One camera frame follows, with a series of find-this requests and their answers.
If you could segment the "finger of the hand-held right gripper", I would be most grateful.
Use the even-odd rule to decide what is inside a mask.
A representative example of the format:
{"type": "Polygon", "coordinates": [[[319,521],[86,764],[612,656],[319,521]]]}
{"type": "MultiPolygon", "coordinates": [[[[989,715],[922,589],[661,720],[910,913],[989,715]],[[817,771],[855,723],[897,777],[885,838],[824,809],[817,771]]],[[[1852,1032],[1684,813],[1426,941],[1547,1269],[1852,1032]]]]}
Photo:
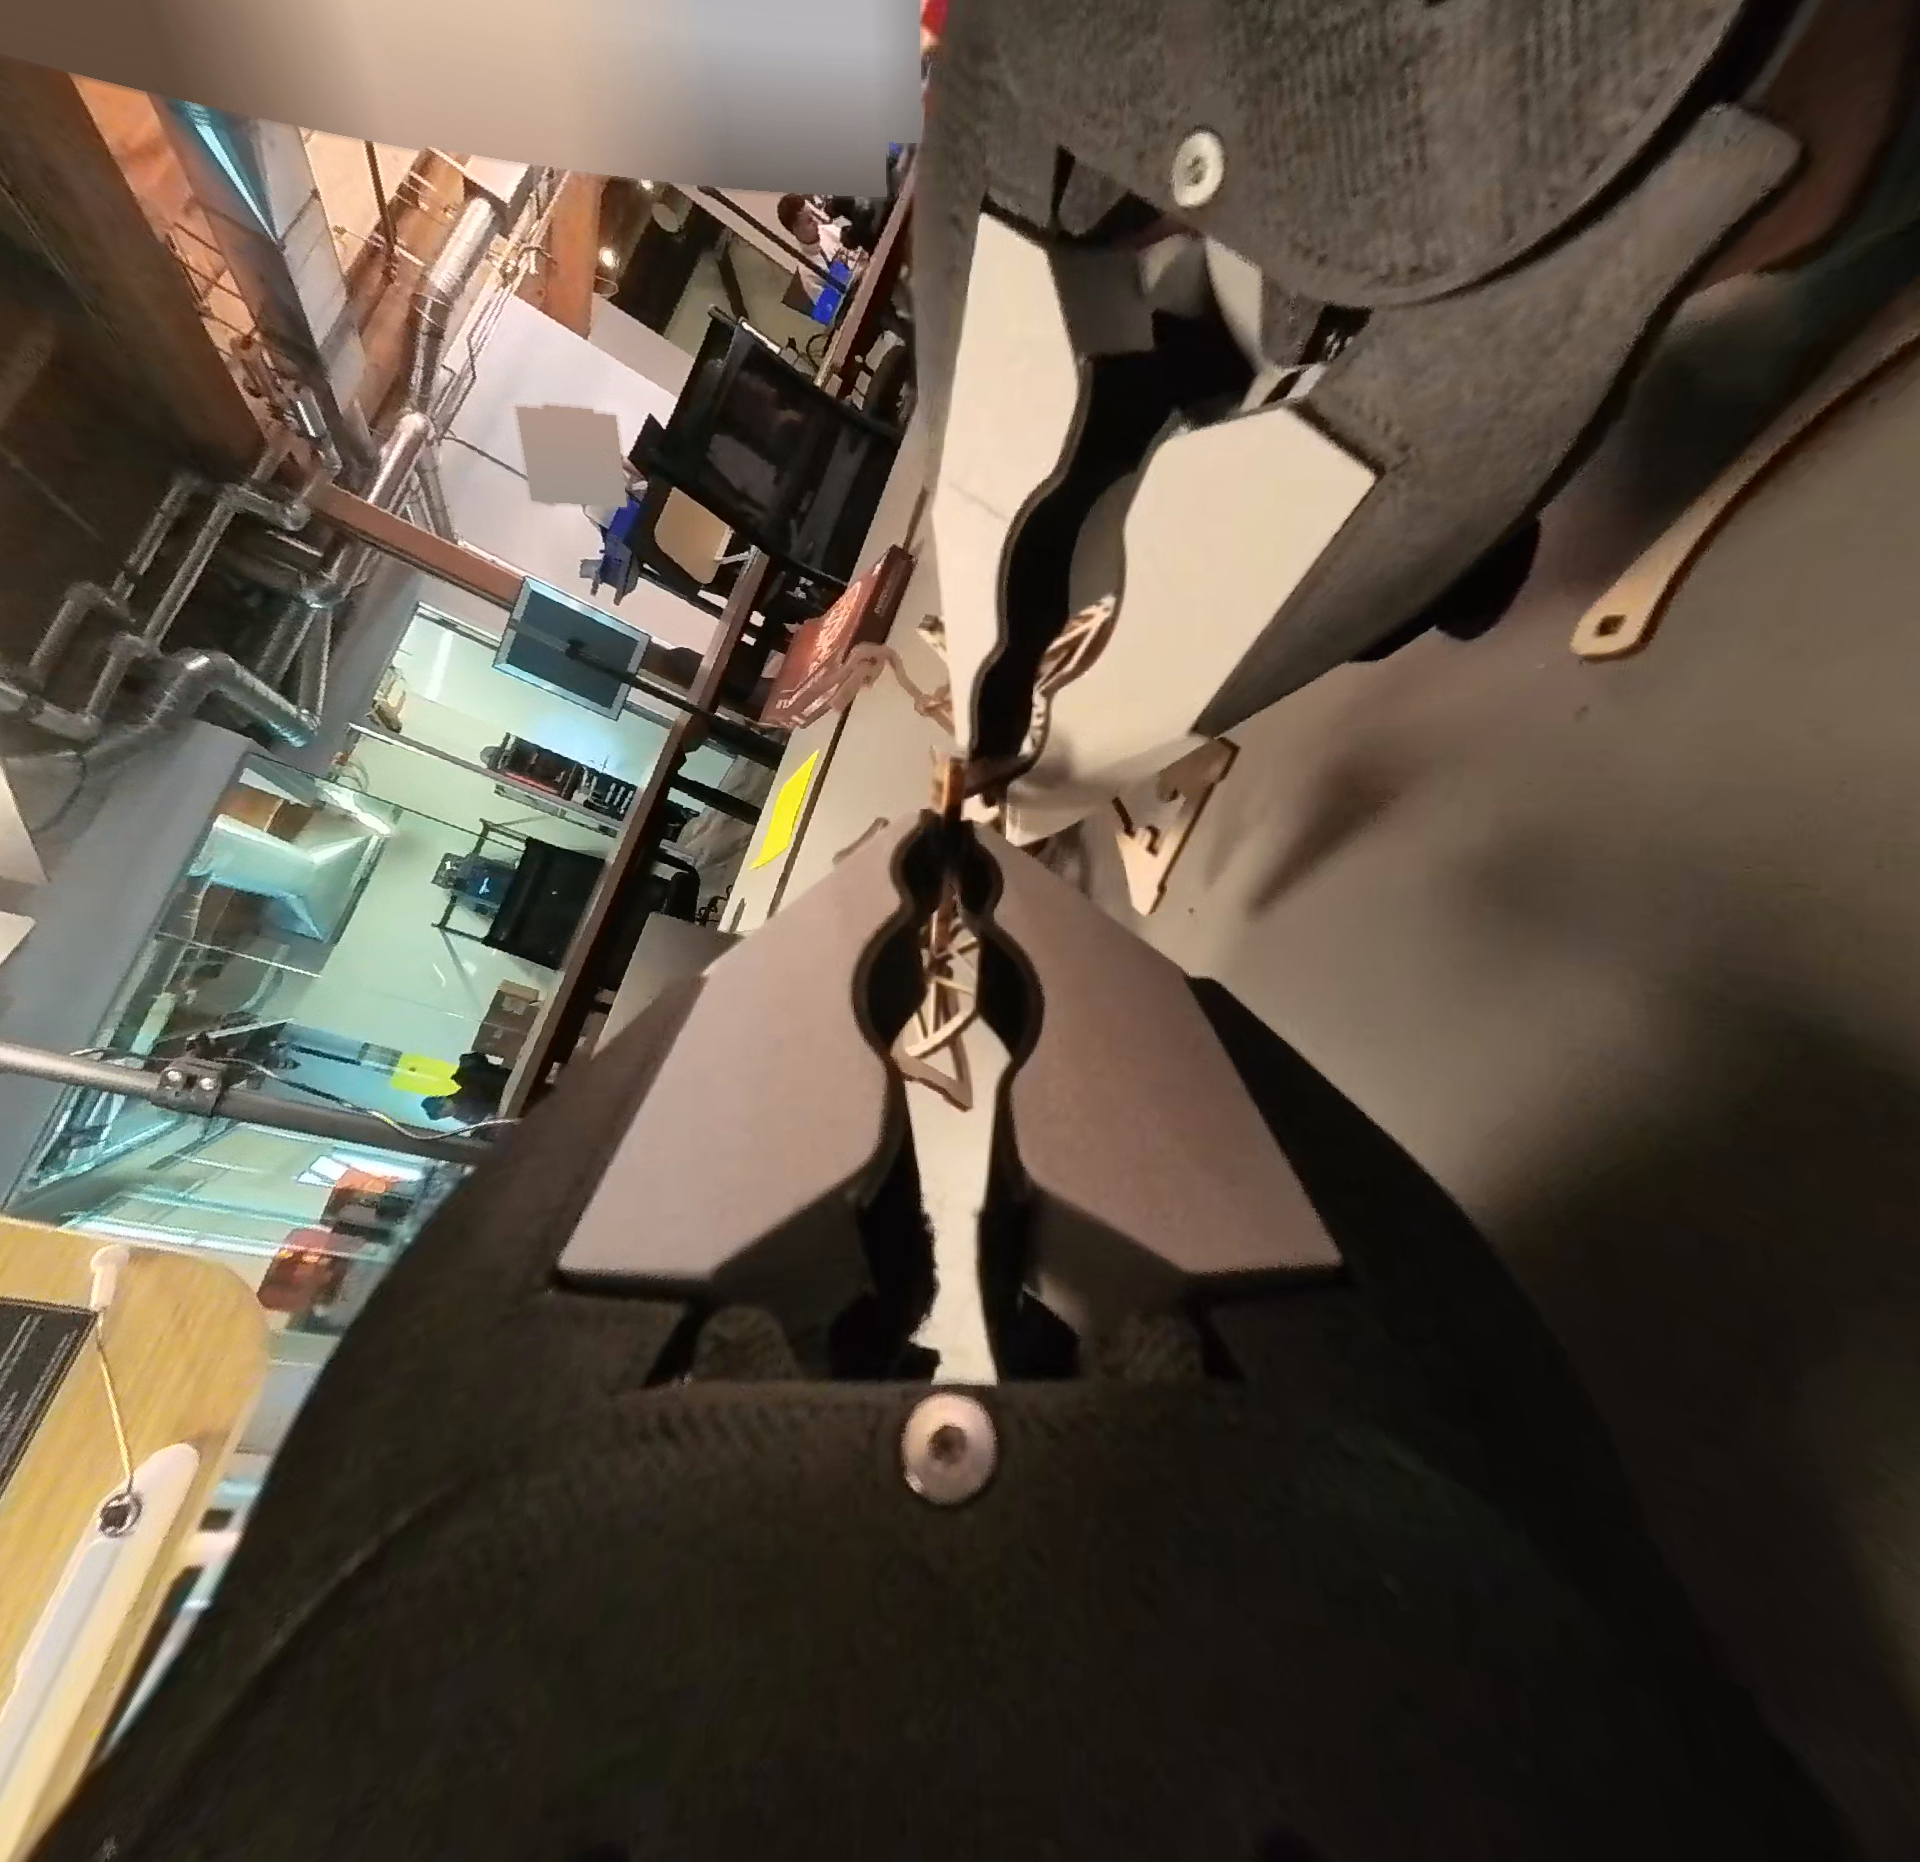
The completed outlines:
{"type": "Polygon", "coordinates": [[[1040,665],[1067,627],[1087,517],[1070,465],[1087,450],[1091,364],[1117,356],[1117,254],[981,209],[955,319],[927,539],[952,746],[969,782],[985,787],[1034,751],[1040,665]]]}
{"type": "Polygon", "coordinates": [[[1006,838],[1043,844],[1189,763],[1212,700],[1372,481],[1304,408],[1171,430],[1099,509],[1117,589],[1040,665],[1006,838]]]}

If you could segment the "black pole with clamp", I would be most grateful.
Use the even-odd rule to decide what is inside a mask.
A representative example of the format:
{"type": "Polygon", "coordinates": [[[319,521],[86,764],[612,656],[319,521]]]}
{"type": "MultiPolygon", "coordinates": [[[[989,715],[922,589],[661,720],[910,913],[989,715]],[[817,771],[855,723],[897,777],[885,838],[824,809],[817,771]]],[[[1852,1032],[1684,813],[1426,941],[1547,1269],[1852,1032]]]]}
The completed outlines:
{"type": "Polygon", "coordinates": [[[287,1130],[325,1143],[389,1147],[460,1170],[483,1165],[493,1143],[506,1135],[506,1126],[427,1130],[427,1126],[402,1126],[398,1113],[346,1105],[333,1097],[266,1091],[252,1065],[222,1057],[150,1064],[150,1057],[89,1057],[89,1055],[0,1044],[0,1074],[25,1082],[95,1091],[108,1099],[138,1099],[167,1113],[287,1130]]]}

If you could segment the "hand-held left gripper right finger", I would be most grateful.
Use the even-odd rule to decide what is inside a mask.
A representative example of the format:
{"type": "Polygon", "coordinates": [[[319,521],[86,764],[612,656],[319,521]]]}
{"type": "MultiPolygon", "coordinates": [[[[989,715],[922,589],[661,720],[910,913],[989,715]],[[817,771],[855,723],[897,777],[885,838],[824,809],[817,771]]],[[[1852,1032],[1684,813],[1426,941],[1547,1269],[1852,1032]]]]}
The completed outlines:
{"type": "Polygon", "coordinates": [[[1338,1275],[1182,965],[998,832],[973,832],[973,940],[1006,1055],[981,1250],[1016,1288],[1338,1275]]]}

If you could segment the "black framed cart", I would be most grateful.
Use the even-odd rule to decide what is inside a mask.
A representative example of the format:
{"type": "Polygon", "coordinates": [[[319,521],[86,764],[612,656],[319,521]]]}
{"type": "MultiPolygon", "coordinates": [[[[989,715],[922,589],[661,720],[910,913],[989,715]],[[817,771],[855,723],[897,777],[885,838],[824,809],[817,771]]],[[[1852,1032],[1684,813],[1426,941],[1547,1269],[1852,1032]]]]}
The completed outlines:
{"type": "Polygon", "coordinates": [[[808,578],[852,578],[912,411],[912,347],[885,334],[855,370],[861,393],[837,398],[765,334],[706,309],[680,402],[642,423],[632,467],[808,578]]]}

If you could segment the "dark red printed box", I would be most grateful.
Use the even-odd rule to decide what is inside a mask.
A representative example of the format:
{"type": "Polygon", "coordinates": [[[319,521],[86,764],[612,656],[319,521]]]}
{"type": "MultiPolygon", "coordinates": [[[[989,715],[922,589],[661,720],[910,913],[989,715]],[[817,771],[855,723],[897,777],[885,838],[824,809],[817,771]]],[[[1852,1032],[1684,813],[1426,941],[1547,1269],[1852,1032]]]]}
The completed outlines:
{"type": "Polygon", "coordinates": [[[904,545],[875,554],[828,614],[796,627],[771,677],[760,728],[797,732],[852,708],[897,665],[891,627],[921,559],[904,545]]]}

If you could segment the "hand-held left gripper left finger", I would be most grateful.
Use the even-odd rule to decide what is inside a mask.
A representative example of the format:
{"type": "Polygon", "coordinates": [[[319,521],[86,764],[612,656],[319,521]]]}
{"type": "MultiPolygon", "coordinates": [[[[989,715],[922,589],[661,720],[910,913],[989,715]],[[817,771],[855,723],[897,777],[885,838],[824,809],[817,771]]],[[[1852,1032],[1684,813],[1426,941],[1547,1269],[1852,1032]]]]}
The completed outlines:
{"type": "Polygon", "coordinates": [[[867,1288],[861,1213],[904,1147],[927,828],[885,823],[700,971],[562,1250],[581,1288],[867,1288]]]}

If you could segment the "tan chair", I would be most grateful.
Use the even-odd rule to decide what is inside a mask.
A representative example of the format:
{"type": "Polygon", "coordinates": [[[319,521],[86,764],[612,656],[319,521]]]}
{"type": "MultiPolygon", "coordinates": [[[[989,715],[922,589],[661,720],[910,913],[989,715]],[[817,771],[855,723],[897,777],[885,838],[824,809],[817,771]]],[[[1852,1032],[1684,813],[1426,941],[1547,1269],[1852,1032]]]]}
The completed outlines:
{"type": "Polygon", "coordinates": [[[739,539],[739,531],[685,490],[663,490],[650,538],[661,552],[656,571],[685,575],[691,589],[703,589],[721,571],[739,539]]]}

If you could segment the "long curved wooden strip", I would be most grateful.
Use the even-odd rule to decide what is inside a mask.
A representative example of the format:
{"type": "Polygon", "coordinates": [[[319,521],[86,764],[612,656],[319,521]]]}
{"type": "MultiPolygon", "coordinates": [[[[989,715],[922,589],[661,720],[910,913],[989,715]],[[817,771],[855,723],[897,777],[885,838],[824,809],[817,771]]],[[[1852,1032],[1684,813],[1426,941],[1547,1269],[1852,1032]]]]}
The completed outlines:
{"type": "Polygon", "coordinates": [[[1794,393],[1704,491],[1583,610],[1571,627],[1581,665],[1635,656],[1676,589],[1692,578],[1708,539],[1777,479],[1810,438],[1856,408],[1893,370],[1913,364],[1920,347],[1920,288],[1908,284],[1866,319],[1856,340],[1794,393]]]}

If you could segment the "wooden topped white stand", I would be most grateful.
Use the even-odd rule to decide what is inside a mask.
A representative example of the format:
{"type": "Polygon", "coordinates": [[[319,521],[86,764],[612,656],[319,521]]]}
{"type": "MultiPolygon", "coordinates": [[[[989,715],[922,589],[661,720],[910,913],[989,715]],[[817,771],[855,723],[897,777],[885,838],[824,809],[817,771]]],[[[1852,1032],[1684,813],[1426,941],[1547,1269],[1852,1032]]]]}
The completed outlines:
{"type": "Polygon", "coordinates": [[[0,1854],[89,1764],[266,1375],[250,1281],[4,1220],[0,1854]]]}

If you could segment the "monitor on stand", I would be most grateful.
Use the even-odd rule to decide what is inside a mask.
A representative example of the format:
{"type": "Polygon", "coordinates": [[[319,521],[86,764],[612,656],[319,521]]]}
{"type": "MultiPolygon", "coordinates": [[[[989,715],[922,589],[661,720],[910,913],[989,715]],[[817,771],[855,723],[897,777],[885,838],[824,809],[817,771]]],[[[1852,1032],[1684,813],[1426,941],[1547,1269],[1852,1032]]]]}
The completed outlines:
{"type": "Polygon", "coordinates": [[[650,638],[593,602],[523,578],[493,669],[582,715],[619,720],[636,690],[650,638]]]}

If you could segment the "brown wooden column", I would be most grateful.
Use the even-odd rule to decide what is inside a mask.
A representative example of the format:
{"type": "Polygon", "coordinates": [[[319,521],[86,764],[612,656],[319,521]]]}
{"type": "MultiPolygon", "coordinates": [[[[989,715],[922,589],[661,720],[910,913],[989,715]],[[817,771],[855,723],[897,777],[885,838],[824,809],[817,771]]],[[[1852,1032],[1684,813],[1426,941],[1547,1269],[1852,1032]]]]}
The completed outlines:
{"type": "MultiPolygon", "coordinates": [[[[427,528],[414,528],[414,521],[407,521],[407,517],[398,517],[398,510],[389,510],[389,509],[328,481],[328,479],[317,481],[308,509],[328,531],[340,531],[340,538],[350,538],[350,539],[359,539],[359,545],[366,545],[366,552],[380,552],[389,559],[402,559],[407,571],[414,571],[427,578],[443,578],[450,589],[460,589],[467,596],[496,602],[496,610],[506,610],[506,619],[517,619],[517,596],[523,596],[527,578],[517,571],[506,571],[504,559],[493,559],[483,552],[467,552],[460,539],[443,539],[443,538],[437,538],[437,531],[427,531],[427,528]]],[[[581,656],[597,677],[623,678],[623,682],[661,700],[663,708],[676,708],[676,715],[685,715],[685,720],[696,720],[696,723],[703,723],[711,732],[721,728],[717,708],[691,700],[680,682],[668,682],[661,677],[647,677],[647,669],[612,677],[612,665],[593,659],[589,651],[581,651],[581,642],[564,644],[564,656],[581,656]]]]}

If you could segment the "metal ventilation duct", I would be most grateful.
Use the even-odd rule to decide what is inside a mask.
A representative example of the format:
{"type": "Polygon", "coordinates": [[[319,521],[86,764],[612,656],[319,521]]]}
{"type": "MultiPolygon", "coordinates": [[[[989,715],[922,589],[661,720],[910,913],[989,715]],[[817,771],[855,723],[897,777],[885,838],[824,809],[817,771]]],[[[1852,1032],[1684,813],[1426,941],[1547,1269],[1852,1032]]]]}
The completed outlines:
{"type": "Polygon", "coordinates": [[[402,358],[402,408],[383,437],[371,479],[363,490],[366,509],[402,510],[407,498],[419,502],[427,528],[454,545],[439,473],[437,473],[437,388],[443,370],[450,319],[473,272],[483,268],[504,227],[504,206],[489,189],[467,189],[439,249],[419,268],[407,300],[407,358],[402,358]]]}

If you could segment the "yellow sticky note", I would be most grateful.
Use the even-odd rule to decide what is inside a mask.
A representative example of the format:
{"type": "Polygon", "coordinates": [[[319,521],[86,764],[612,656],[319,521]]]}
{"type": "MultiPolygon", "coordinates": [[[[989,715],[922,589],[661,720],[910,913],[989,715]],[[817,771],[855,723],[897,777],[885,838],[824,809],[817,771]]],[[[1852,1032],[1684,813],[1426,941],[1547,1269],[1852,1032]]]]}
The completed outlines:
{"type": "Polygon", "coordinates": [[[773,866],[796,846],[817,763],[824,751],[808,751],[771,795],[752,866],[773,866]]]}

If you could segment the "orange printer enclosure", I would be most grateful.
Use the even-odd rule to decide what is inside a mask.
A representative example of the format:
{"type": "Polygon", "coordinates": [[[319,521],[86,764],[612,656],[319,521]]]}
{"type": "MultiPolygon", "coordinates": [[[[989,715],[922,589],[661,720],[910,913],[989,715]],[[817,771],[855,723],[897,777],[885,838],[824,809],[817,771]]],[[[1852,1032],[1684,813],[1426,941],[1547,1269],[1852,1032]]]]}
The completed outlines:
{"type": "Polygon", "coordinates": [[[303,1227],[266,1252],[252,1295],[273,1316],[313,1316],[366,1288],[366,1275],[380,1275],[380,1252],[363,1238],[303,1227]]]}

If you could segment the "wooden bicycle model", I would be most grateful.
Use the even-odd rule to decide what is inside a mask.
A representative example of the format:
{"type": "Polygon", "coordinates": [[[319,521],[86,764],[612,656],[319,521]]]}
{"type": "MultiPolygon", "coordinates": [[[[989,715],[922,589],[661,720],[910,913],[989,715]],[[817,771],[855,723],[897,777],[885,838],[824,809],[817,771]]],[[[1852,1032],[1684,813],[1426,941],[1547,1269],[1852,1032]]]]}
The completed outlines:
{"type": "MultiPolygon", "coordinates": [[[[940,813],[955,813],[985,832],[998,832],[1006,844],[1040,844],[1040,828],[1018,813],[1016,787],[1040,764],[1051,700],[1062,682],[1091,669],[1091,659],[1112,638],[1117,610],[1122,610],[1117,589],[1091,596],[1087,610],[1070,610],[1062,631],[1043,644],[1030,692],[1030,728],[1016,758],[997,758],[981,764],[969,764],[952,751],[927,758],[940,813]]],[[[952,690],[948,682],[921,690],[899,651],[885,642],[855,642],[846,651],[831,682],[837,715],[846,715],[855,692],[867,692],[885,677],[899,682],[899,692],[922,723],[952,732],[952,690]]],[[[912,931],[912,953],[922,996],[910,1025],[891,1044],[891,1065],[899,1074],[899,1082],[927,1086],[952,1109],[973,1109],[978,1091],[973,1091],[969,1028],[978,1025],[981,941],[961,923],[955,875],[942,875],[942,890],[912,931]]]]}

